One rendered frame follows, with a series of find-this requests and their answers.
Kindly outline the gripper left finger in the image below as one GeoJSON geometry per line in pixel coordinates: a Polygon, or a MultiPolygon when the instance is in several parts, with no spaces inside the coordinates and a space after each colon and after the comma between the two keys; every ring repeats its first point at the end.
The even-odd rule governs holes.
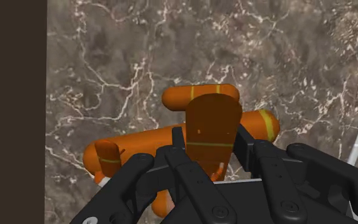
{"type": "Polygon", "coordinates": [[[200,165],[184,150],[181,127],[172,129],[172,144],[160,148],[166,165],[154,167],[155,159],[137,153],[93,196],[70,224],[136,224],[144,209],[156,197],[156,190],[141,190],[148,177],[171,176],[166,189],[177,195],[185,191],[202,224],[237,224],[237,214],[200,165]]]}

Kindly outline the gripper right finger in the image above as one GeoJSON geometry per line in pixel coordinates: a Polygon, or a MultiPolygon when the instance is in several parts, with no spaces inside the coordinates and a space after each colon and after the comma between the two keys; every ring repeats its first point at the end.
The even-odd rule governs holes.
{"type": "Polygon", "coordinates": [[[281,150],[238,128],[233,152],[261,179],[274,224],[351,224],[358,217],[358,168],[307,144],[281,150]]]}

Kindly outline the orange toy airplane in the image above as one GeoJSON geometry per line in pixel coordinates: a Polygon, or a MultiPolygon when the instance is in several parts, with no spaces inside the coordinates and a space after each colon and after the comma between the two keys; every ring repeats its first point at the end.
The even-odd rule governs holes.
{"type": "MultiPolygon", "coordinates": [[[[243,111],[240,94],[230,84],[169,87],[162,94],[163,105],[183,111],[182,129],[185,152],[197,161],[212,181],[222,181],[228,168],[239,126],[255,139],[274,142],[280,132],[279,120],[265,109],[243,111]]],[[[172,126],[91,142],[84,150],[83,165],[103,186],[136,153],[156,155],[157,149],[170,145],[172,126]]]]}

